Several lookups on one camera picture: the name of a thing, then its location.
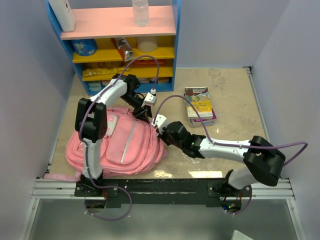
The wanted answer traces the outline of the white paper corner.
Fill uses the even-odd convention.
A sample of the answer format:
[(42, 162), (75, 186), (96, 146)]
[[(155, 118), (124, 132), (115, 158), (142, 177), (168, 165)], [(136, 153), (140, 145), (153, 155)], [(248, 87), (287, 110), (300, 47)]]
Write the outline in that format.
[(253, 239), (238, 230), (234, 230), (231, 240), (253, 240)]

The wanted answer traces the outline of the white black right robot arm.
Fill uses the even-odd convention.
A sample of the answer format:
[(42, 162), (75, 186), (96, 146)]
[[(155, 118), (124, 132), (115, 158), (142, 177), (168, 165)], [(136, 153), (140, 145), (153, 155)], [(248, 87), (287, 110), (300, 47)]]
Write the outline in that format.
[(278, 184), (286, 157), (261, 136), (244, 141), (217, 141), (191, 134), (179, 121), (155, 125), (155, 129), (166, 145), (177, 147), (190, 158), (219, 158), (244, 163), (243, 168), (229, 170), (222, 182), (213, 186), (214, 191), (223, 196), (233, 197), (254, 183), (269, 187)]

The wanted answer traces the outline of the blue snack canister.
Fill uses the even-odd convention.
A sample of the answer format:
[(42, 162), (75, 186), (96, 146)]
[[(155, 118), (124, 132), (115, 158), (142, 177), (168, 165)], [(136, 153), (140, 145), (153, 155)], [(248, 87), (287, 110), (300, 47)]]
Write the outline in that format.
[(70, 41), (76, 54), (81, 57), (93, 55), (98, 45), (94, 39), (73, 39)]

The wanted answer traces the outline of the pink student backpack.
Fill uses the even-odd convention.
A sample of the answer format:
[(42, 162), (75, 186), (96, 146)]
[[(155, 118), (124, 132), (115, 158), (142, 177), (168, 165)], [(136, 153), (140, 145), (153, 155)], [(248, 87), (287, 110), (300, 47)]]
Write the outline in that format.
[(166, 155), (156, 130), (134, 118), (128, 107), (107, 110), (107, 132), (100, 147), (103, 178), (147, 173)]

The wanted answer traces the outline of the pale green tissue pack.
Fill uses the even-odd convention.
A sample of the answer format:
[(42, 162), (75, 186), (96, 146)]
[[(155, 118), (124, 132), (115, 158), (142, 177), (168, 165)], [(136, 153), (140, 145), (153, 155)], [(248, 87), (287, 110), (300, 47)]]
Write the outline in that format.
[(101, 81), (89, 81), (87, 84), (91, 92), (99, 92), (102, 90)]

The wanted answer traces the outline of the orange flat box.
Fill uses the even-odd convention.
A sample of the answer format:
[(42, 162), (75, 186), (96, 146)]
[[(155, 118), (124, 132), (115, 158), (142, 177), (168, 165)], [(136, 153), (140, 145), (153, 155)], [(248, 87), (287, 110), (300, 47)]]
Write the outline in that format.
[(144, 67), (150, 67), (150, 66), (157, 66), (157, 65), (164, 65), (166, 63), (165, 59), (158, 59), (157, 61), (153, 59), (145, 59), (145, 60), (136, 60), (133, 62), (134, 66), (144, 66)]

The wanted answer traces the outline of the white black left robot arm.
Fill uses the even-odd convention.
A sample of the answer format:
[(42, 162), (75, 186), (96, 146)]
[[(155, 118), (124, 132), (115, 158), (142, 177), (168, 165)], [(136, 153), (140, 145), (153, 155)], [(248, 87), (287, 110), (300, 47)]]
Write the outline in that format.
[(122, 99), (133, 107), (135, 119), (150, 123), (151, 107), (144, 103), (145, 97), (135, 92), (140, 82), (135, 75), (117, 73), (109, 84), (91, 98), (78, 101), (75, 130), (83, 143), (84, 169), (76, 183), (78, 191), (91, 196), (100, 196), (104, 190), (101, 166), (101, 143), (107, 133), (107, 111), (117, 100)]

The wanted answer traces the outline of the white rectangular device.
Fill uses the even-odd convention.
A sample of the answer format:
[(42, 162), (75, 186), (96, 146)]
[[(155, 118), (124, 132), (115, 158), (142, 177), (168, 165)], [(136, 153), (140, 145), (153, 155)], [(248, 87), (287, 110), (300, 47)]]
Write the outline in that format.
[(62, 30), (73, 32), (76, 26), (76, 17), (68, 0), (48, 0)]

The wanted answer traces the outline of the clear plastic water bottle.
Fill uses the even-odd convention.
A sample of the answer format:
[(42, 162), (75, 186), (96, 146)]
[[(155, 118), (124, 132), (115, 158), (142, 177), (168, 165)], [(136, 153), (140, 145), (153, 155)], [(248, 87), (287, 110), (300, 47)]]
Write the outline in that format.
[(138, 27), (146, 27), (150, 23), (148, 0), (132, 0), (133, 19)]

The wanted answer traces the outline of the illustrated children's book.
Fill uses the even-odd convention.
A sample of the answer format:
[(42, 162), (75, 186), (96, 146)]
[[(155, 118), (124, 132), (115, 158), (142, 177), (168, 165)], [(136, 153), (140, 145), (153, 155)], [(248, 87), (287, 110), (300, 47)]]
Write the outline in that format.
[(186, 87), (184, 89), (184, 97), (192, 103), (203, 120), (210, 120), (213, 118), (214, 114), (209, 95), (209, 88), (207, 86)]

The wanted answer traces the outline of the yellow snack packet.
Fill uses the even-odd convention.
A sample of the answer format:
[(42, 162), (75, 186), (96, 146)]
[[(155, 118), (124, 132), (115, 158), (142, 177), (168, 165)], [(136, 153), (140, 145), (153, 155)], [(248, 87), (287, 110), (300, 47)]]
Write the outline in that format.
[(83, 71), (83, 76), (86, 78), (107, 76), (120, 74), (125, 68), (124, 67), (103, 67), (103, 68), (87, 68)]

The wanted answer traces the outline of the red yellow snack box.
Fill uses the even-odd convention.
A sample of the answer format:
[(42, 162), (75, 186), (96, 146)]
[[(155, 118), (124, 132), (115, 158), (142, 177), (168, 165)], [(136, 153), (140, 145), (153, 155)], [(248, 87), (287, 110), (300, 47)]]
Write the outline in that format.
[(106, 68), (107, 64), (106, 62), (97, 62), (96, 66), (97, 68)]

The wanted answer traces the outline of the blue shelf with coloured boards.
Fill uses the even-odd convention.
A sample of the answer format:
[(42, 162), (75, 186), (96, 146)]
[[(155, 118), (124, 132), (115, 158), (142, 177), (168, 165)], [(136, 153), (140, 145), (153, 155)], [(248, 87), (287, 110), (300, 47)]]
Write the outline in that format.
[(128, 64), (125, 49), (135, 61), (126, 74), (142, 80), (139, 93), (149, 91), (159, 77), (158, 92), (171, 92), (175, 86), (181, 2), (149, 6), (149, 25), (136, 26), (132, 7), (73, 9), (75, 29), (64, 32), (45, 1), (51, 27), (71, 62), (85, 92), (95, 95)]

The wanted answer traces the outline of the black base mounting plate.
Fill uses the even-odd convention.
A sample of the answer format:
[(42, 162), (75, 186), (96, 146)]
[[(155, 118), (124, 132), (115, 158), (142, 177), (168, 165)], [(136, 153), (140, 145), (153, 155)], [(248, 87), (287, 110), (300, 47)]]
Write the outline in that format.
[(252, 196), (250, 186), (236, 190), (227, 186), (223, 178), (103, 179), (96, 184), (108, 188), (100, 189), (88, 179), (80, 180), (74, 195), (85, 198), (89, 207), (98, 201), (101, 208), (120, 208), (122, 204), (204, 205), (231, 212), (242, 207), (245, 197)]

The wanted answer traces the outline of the orange silver snack bag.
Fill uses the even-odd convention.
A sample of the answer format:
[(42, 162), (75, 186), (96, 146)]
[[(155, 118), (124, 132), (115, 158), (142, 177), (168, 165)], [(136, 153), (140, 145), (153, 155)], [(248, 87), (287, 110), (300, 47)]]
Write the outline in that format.
[(114, 38), (111, 38), (111, 42), (117, 48), (124, 62), (128, 62), (134, 59), (134, 51), (131, 45), (126, 40), (126, 38), (114, 37)]

